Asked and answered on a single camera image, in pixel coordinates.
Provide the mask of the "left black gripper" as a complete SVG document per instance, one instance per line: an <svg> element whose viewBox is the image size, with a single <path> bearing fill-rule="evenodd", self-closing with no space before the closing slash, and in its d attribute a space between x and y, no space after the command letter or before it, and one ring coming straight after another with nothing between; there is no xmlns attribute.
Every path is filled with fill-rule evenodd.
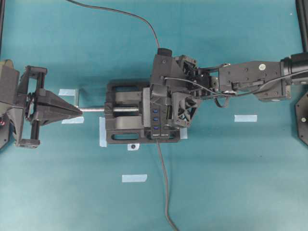
<svg viewBox="0 0 308 231"><path fill-rule="evenodd" d="M15 145L24 148L37 148L39 141L39 125L44 126L50 123L58 122L65 119L72 119L82 116L82 112L75 106L69 104L58 95L49 90L45 90L44 82L48 70L44 67L26 66L25 72L20 77L16 90L16 100L12 107L7 111L7 116L13 126L13 137ZM37 81L36 94L28 92L29 80ZM30 106L36 103L41 106L49 106L53 109L63 109L66 113L57 112L38 112L36 113L36 121L31 122L31 135L29 139L23 139L24 121L29 116Z"/></svg>

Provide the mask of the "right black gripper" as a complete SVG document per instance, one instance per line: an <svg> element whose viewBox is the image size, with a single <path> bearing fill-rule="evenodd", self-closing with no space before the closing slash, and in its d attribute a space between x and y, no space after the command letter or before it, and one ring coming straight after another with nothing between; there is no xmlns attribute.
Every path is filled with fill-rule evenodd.
<svg viewBox="0 0 308 231"><path fill-rule="evenodd" d="M210 75L216 71L218 66L200 68L195 59L186 55L167 57L156 54L150 77L151 105L172 105L171 125L189 128L200 107L200 100L196 98L219 95L218 83Z"/></svg>

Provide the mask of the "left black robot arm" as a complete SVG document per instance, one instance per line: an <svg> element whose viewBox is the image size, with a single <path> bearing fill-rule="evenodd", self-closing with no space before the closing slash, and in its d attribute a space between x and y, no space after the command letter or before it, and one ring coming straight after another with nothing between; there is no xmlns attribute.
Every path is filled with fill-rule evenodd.
<svg viewBox="0 0 308 231"><path fill-rule="evenodd" d="M12 60L0 63L0 145L13 135L15 145L37 148L39 129L50 123L82 116L82 111L44 88L48 70L26 66L21 75Z"/></svg>

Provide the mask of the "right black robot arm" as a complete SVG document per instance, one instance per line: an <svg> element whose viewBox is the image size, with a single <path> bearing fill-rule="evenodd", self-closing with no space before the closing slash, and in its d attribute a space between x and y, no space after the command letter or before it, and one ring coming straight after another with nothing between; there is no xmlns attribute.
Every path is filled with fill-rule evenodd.
<svg viewBox="0 0 308 231"><path fill-rule="evenodd" d="M307 84L308 55L294 54L278 62L250 61L201 68L186 55L159 50L150 78L153 130L190 126L204 100L224 103L235 97L255 95L260 101L290 98L290 86Z"/></svg>

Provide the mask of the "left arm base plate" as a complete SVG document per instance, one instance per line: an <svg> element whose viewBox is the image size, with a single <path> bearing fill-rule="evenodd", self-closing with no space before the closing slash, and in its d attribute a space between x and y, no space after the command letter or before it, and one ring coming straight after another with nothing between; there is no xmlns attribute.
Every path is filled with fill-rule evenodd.
<svg viewBox="0 0 308 231"><path fill-rule="evenodd" d="M0 148L2 149L10 137L10 120L7 115L0 118Z"/></svg>

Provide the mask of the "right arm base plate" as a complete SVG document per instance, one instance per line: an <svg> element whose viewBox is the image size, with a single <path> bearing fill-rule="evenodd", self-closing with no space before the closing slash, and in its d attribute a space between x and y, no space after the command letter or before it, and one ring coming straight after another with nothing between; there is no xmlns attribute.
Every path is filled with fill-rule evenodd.
<svg viewBox="0 0 308 231"><path fill-rule="evenodd" d="M295 118L298 138L308 145L308 93L306 92L295 104Z"/></svg>

